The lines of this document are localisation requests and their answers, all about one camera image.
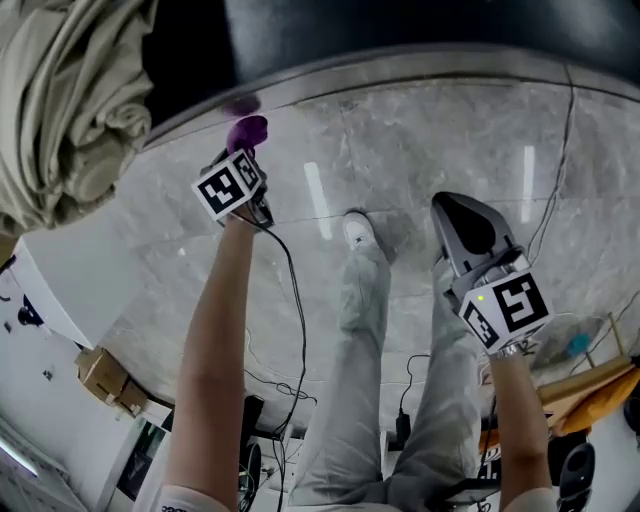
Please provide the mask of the person's left white shoe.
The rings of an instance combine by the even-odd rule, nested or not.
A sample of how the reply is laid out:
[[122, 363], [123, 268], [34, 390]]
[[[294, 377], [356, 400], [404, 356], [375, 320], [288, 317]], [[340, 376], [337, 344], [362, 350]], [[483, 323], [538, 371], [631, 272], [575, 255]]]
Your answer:
[[374, 227], [362, 212], [347, 212], [343, 217], [343, 231], [345, 240], [353, 251], [379, 247]]

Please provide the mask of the orange cushion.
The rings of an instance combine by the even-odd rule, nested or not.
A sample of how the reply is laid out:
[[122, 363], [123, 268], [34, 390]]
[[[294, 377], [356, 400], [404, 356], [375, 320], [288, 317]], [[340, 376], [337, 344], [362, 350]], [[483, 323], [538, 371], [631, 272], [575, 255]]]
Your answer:
[[615, 381], [587, 396], [554, 429], [556, 437], [586, 431], [605, 418], [631, 395], [640, 382], [640, 368], [634, 368]]

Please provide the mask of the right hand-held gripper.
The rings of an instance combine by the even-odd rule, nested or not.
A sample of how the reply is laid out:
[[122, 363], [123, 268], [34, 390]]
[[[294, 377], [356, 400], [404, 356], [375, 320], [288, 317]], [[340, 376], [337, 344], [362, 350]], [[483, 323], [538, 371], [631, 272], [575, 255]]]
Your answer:
[[483, 349], [523, 342], [554, 318], [526, 257], [502, 255], [521, 246], [500, 212], [471, 196], [440, 192], [431, 217], [444, 257], [462, 275], [445, 296]]

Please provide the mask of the black screen device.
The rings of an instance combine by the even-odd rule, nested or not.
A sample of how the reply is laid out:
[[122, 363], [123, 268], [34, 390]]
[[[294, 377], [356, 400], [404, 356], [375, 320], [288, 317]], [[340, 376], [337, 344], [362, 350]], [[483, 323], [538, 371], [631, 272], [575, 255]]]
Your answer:
[[448, 506], [473, 505], [484, 502], [499, 491], [500, 481], [498, 479], [465, 478], [444, 490], [435, 499], [435, 502]]

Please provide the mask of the person's grey trousers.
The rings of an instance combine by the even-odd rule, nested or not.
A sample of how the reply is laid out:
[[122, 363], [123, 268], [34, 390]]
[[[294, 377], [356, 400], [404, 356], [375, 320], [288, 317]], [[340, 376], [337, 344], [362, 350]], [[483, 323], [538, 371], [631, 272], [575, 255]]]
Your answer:
[[343, 275], [333, 369], [305, 434], [287, 512], [426, 512], [479, 463], [479, 344], [444, 297], [438, 260], [427, 380], [390, 477], [381, 473], [379, 404], [390, 266], [376, 246], [354, 250]]

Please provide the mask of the dark wooden sink cabinet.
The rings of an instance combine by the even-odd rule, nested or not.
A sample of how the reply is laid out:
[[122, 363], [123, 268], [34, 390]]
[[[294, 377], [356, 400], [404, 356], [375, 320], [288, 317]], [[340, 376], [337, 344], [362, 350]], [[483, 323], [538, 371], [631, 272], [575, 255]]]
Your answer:
[[220, 93], [347, 56], [539, 52], [640, 85], [640, 0], [159, 0], [143, 40], [152, 129]]

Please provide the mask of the person's left forearm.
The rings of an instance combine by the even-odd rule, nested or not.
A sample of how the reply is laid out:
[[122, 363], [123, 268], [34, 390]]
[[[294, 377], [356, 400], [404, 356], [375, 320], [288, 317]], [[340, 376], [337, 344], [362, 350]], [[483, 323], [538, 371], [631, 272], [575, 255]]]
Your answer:
[[237, 506], [244, 334], [255, 229], [227, 219], [190, 322], [165, 481]]

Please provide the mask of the black round device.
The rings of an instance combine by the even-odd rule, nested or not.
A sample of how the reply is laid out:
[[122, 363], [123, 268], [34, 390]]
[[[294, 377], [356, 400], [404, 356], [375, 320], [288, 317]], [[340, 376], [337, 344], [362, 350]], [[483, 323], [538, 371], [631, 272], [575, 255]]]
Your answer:
[[592, 494], [595, 450], [585, 442], [572, 449], [565, 459], [559, 479], [558, 512], [584, 512]]

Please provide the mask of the white boxy appliance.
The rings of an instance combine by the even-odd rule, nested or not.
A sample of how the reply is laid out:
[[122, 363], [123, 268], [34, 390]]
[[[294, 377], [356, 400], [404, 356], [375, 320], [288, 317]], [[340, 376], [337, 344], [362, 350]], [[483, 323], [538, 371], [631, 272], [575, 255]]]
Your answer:
[[95, 512], [133, 512], [139, 499], [147, 508], [146, 484], [151, 480], [155, 486], [153, 463], [162, 464], [160, 457], [169, 438], [166, 430], [143, 417], [124, 415], [117, 427], [114, 442], [106, 446], [105, 481]]

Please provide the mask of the person's white shirt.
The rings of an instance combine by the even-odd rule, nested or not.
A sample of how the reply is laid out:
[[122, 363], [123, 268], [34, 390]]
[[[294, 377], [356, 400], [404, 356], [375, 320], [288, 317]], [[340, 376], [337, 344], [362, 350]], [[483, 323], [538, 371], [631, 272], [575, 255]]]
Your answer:
[[[167, 485], [163, 486], [156, 512], [231, 512], [215, 499], [198, 491]], [[284, 512], [401, 512], [379, 503], [353, 505], [289, 506]], [[558, 512], [554, 494], [550, 489], [529, 490], [512, 501], [502, 512]]]

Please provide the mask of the purple cloth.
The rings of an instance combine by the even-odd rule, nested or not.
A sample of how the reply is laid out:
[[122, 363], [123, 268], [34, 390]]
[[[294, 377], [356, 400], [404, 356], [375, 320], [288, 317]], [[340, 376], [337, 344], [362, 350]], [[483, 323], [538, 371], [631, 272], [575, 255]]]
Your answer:
[[267, 140], [268, 120], [252, 115], [235, 123], [227, 135], [226, 149], [233, 154], [240, 149], [254, 152], [254, 148]]

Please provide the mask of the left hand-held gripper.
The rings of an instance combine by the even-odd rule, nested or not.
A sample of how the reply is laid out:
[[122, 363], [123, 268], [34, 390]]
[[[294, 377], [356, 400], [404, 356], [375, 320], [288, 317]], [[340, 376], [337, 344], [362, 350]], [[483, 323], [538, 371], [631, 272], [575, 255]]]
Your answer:
[[221, 226], [228, 215], [246, 205], [252, 223], [270, 228], [274, 219], [266, 199], [266, 179], [254, 152], [240, 149], [230, 154], [223, 149], [201, 170], [192, 190], [208, 215]]

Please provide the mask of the beige towel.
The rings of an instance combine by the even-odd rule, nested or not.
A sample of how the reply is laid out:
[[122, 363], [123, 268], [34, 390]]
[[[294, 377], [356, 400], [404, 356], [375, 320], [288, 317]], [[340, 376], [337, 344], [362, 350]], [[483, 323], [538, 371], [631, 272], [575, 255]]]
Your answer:
[[0, 0], [0, 235], [92, 213], [142, 149], [158, 0]]

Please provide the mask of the person's right forearm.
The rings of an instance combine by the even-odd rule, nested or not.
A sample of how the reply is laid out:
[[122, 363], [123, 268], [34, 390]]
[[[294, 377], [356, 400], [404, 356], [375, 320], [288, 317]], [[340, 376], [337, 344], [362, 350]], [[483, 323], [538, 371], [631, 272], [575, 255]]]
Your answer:
[[502, 475], [500, 512], [522, 494], [551, 487], [548, 424], [522, 353], [492, 357]]

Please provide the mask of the black and white striped cloth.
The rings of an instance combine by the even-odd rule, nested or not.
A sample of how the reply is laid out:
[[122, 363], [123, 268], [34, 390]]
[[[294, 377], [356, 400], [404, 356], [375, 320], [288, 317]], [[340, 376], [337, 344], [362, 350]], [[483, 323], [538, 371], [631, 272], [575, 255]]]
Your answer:
[[501, 449], [499, 446], [490, 448], [485, 454], [484, 463], [479, 470], [480, 479], [497, 480], [501, 476]]

